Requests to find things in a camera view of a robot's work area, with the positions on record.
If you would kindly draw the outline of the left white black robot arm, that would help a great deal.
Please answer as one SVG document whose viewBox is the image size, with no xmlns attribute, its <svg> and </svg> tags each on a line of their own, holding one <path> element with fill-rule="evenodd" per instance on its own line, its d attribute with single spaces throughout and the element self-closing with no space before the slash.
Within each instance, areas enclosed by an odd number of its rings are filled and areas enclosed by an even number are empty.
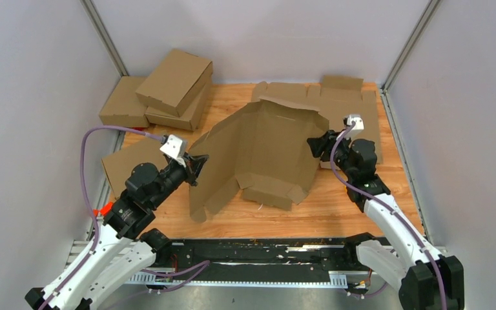
<svg viewBox="0 0 496 310">
<path fill-rule="evenodd" d="M 167 158 L 159 170 L 152 163 L 134 167 L 121 193 L 103 217 L 94 238 L 50 284 L 34 287 L 25 300 L 32 309 L 97 309 L 132 275 L 153 263 L 166 266 L 172 258 L 169 239 L 145 228 L 154 211 L 182 184 L 197 184 L 209 159 L 184 154 Z"/>
</svg>

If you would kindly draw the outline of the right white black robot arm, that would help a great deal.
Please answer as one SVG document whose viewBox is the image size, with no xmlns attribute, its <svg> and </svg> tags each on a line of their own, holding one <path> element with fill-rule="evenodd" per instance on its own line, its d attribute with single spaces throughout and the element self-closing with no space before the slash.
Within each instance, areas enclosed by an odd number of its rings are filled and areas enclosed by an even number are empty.
<svg viewBox="0 0 496 310">
<path fill-rule="evenodd" d="M 375 144 L 327 131 L 308 138 L 313 157 L 329 160 L 349 199 L 384 233 L 386 249 L 369 233 L 350 237 L 343 261 L 350 269 L 363 265 L 377 272 L 397 294 L 403 309 L 464 309 L 464 267 L 446 256 L 407 219 L 390 189 L 377 174 Z"/>
</svg>

